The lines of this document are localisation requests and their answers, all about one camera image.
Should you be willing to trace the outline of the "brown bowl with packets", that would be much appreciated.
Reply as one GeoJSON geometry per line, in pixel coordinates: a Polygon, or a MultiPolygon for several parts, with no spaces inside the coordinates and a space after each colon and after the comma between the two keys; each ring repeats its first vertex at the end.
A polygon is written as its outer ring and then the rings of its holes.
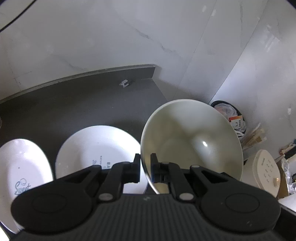
{"type": "Polygon", "coordinates": [[[227,119],[236,132],[237,137],[241,140],[246,133],[246,123],[241,112],[232,104],[222,100],[216,100],[210,106],[227,119]]]}

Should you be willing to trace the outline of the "white plate Sweet print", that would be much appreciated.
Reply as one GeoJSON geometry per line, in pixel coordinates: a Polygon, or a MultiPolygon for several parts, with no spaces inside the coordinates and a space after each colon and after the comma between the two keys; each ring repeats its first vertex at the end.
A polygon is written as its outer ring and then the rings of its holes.
{"type": "Polygon", "coordinates": [[[26,139],[1,146],[1,223],[12,233],[19,229],[11,214],[13,200],[25,191],[54,180],[42,149],[26,139]]]}

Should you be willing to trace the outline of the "white air fryer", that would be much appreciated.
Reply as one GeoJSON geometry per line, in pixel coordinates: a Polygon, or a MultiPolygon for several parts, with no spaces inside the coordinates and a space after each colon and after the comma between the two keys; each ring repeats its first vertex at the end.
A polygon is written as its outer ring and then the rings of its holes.
{"type": "Polygon", "coordinates": [[[276,197],[280,188],[280,170],[267,150],[259,150],[246,160],[241,181],[276,197]]]}

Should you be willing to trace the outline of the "white plate bakery print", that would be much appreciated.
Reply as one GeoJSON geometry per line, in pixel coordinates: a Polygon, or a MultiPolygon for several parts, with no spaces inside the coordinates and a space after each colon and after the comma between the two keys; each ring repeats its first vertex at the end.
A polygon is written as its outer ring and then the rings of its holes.
{"type": "Polygon", "coordinates": [[[61,146],[55,163],[56,178],[92,165],[110,169],[119,162],[133,162],[140,143],[113,126],[90,126],[70,136],[61,146]]]}

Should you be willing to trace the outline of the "white bowl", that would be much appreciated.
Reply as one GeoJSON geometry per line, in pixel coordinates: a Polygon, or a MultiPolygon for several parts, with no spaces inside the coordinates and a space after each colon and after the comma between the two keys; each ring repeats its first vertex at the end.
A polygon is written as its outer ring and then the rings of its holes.
{"type": "Polygon", "coordinates": [[[192,99],[169,101],[145,123],[140,140],[142,165],[154,193],[168,193],[168,186],[152,182],[151,154],[159,162],[182,169],[199,165],[241,180],[243,151],[229,121],[215,108],[192,99]]]}

